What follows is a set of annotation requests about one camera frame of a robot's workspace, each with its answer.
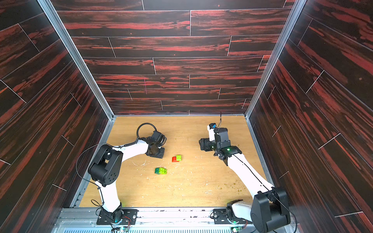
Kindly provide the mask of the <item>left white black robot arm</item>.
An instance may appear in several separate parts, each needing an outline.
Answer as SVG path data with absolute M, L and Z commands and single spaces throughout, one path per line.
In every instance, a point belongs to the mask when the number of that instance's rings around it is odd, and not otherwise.
M 111 146 L 103 144 L 88 167 L 102 200 L 101 213 L 112 224 L 119 224 L 123 219 L 122 204 L 117 193 L 116 180 L 119 177 L 122 162 L 137 155 L 145 154 L 153 158 L 163 158 L 163 145 L 167 138 L 154 131 L 150 137 L 137 137 L 129 144 Z

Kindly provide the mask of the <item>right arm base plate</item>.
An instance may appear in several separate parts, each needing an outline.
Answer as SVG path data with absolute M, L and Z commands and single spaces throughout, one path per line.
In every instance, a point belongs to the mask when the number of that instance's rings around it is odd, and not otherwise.
M 252 224 L 250 211 L 245 209 L 215 208 L 210 218 L 215 224 Z

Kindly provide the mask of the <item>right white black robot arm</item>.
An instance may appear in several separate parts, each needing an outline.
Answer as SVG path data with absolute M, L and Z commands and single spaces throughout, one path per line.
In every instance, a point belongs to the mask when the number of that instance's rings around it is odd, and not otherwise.
M 240 224 L 247 223 L 252 223 L 259 233 L 272 232 L 290 224 L 286 191 L 266 181 L 250 165 L 242 151 L 231 145 L 226 128 L 211 123 L 207 130 L 209 137 L 199 140 L 200 149 L 213 151 L 214 156 L 238 175 L 253 198 L 252 204 L 247 204 L 241 199 L 227 203 L 223 214 L 214 213 L 215 221 L 222 217 L 232 224 L 237 224 L 237 227 L 232 229 L 233 232 L 241 230 Z

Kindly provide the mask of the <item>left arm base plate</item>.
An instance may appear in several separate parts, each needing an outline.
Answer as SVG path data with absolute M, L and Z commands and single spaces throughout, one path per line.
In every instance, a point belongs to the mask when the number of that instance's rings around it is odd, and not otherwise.
M 97 225 L 135 225 L 137 221 L 137 209 L 123 209 L 108 212 L 102 209 L 99 213 Z

